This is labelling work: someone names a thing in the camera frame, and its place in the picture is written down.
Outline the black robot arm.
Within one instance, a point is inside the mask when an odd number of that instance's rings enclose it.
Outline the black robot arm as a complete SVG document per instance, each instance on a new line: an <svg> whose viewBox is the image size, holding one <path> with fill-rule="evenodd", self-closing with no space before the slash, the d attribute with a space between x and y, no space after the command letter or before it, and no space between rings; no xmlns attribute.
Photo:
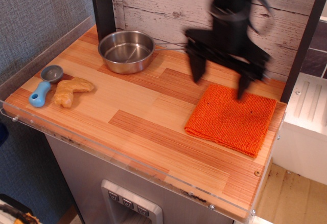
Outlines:
<svg viewBox="0 0 327 224"><path fill-rule="evenodd" d="M258 0L266 8L266 0ZM265 77L270 55L248 36L252 0L213 0L211 30L187 29L186 52L194 82L198 82L211 61L240 74L237 99L241 100L251 82Z"/></svg>

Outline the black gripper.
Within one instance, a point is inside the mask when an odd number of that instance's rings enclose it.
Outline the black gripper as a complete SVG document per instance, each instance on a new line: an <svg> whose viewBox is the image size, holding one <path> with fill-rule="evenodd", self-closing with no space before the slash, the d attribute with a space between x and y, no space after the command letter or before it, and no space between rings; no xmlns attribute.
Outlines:
<svg viewBox="0 0 327 224"><path fill-rule="evenodd" d="M205 73L206 62L217 63L241 76L237 99L241 100L251 82L265 78L270 55L256 45L247 34L248 20L224 21L214 18L213 28L187 29L186 52L189 55L193 81Z"/></svg>

